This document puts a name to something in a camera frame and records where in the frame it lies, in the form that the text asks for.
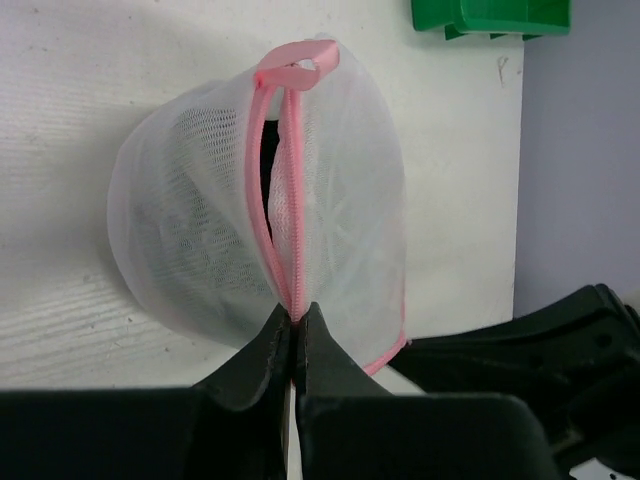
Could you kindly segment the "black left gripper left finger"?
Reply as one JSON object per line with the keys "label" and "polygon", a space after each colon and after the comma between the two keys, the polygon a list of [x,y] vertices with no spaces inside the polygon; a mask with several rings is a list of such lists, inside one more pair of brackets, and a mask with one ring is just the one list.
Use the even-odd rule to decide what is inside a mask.
{"label": "black left gripper left finger", "polygon": [[284,479],[291,323],[259,334],[196,384],[4,390],[4,479]]}

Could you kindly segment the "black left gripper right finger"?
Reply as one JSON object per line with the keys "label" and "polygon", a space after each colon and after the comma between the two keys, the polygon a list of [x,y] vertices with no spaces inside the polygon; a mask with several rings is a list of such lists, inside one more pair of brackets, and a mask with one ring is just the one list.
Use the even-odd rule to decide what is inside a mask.
{"label": "black left gripper right finger", "polygon": [[306,479],[552,479],[544,431],[501,394],[397,396],[333,339],[318,304],[297,328],[296,422]]}

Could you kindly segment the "white mesh laundry bag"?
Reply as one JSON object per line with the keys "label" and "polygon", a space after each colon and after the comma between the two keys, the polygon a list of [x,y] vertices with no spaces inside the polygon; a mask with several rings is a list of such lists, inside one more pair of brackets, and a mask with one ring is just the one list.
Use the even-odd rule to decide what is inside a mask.
{"label": "white mesh laundry bag", "polygon": [[242,347],[318,305],[366,372],[405,345],[405,173],[371,75],[320,35],[160,106],[107,198],[114,259],[173,328]]}

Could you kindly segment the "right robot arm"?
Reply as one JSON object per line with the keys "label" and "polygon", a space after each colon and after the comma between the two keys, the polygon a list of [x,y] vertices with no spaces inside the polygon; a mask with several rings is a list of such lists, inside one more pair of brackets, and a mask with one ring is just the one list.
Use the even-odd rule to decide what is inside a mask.
{"label": "right robot arm", "polygon": [[426,393],[524,401],[564,472],[596,459],[639,476],[639,304],[604,284],[506,323],[415,338],[389,365]]}

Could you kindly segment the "green plastic tray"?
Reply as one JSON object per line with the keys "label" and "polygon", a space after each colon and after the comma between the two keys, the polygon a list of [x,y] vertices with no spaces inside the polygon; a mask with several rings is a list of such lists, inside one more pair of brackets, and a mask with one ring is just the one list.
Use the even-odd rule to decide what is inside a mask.
{"label": "green plastic tray", "polygon": [[570,0],[411,0],[416,31],[442,30],[447,40],[487,34],[523,40],[566,35],[571,28]]}

